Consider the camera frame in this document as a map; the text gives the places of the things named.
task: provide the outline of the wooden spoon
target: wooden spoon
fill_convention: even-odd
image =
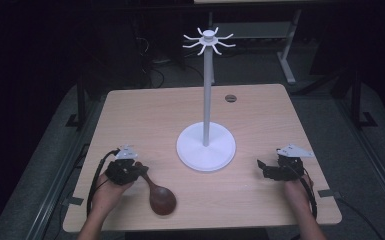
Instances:
[[[136,166],[143,166],[141,162],[136,162]],[[158,215],[168,215],[176,208],[176,197],[173,192],[165,187],[156,185],[151,181],[147,173],[141,175],[149,185],[149,203],[152,210]]]

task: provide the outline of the gray carpet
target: gray carpet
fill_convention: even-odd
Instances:
[[[216,85],[281,83],[288,91],[299,90],[319,77],[308,75],[316,48],[316,43],[293,45],[288,61],[298,81],[294,86],[285,83],[277,61],[275,53],[281,49],[279,43],[255,42],[248,48],[238,46],[236,51],[228,52],[219,48],[224,54],[214,60]],[[171,63],[157,65],[156,69],[165,78],[161,87],[202,86],[200,74],[195,70],[202,73],[202,62],[202,57],[189,57],[186,64],[193,68],[185,70]],[[150,76],[154,86],[163,80],[157,72],[151,72]],[[377,94],[363,85],[362,110],[370,112],[379,126],[358,131],[346,116],[349,98],[335,100],[328,94],[332,84],[308,96],[294,96],[292,102],[331,189],[339,191],[348,203],[370,219],[385,239],[385,190],[361,140],[368,140],[385,166],[385,110]],[[37,239],[43,232],[44,239],[75,239],[75,234],[61,229],[67,207],[60,203],[73,191],[80,169],[73,171],[64,188],[65,176],[70,171],[65,171],[63,176],[57,173],[62,166],[71,169],[82,147],[90,143],[104,101],[105,96],[98,102],[87,100],[87,123],[81,131],[76,131],[65,127],[70,115],[77,110],[75,89],[67,93],[0,218],[0,239]],[[58,183],[60,188],[53,187],[53,183]],[[52,194],[59,196],[62,188],[55,208],[52,203],[44,202]],[[343,220],[337,225],[322,227],[328,238],[377,239],[355,212],[341,203],[338,205]],[[43,209],[51,209],[53,214],[37,218]],[[37,226],[38,222],[42,227],[32,230],[32,225]],[[290,239],[298,233],[296,226],[267,231],[270,239],[279,240]],[[124,239],[124,234],[105,232],[103,239]]]

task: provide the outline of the white pole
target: white pole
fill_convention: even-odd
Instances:
[[[211,82],[213,78],[213,48],[206,46],[204,50],[204,147],[209,145]]]

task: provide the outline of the white mug tree stand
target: white mug tree stand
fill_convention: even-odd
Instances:
[[[210,122],[210,106],[211,106],[211,83],[214,82],[213,68],[213,50],[217,51],[216,44],[225,47],[234,47],[235,45],[227,45],[219,42],[219,39],[228,39],[233,34],[217,38],[215,35],[218,31],[206,30],[198,32],[202,37],[190,38],[189,40],[197,40],[190,46],[185,48],[193,48],[199,44],[202,45],[198,55],[204,53],[204,121],[198,122],[185,128],[177,139],[177,153],[184,164],[188,167],[202,172],[217,171],[229,164],[236,152],[236,142],[233,135],[220,124]]]

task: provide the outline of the spoon bowl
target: spoon bowl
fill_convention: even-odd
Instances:
[[[149,203],[152,210],[158,215],[169,215],[177,205],[176,197],[170,189],[156,185],[151,181],[147,173],[141,175],[149,185]]]

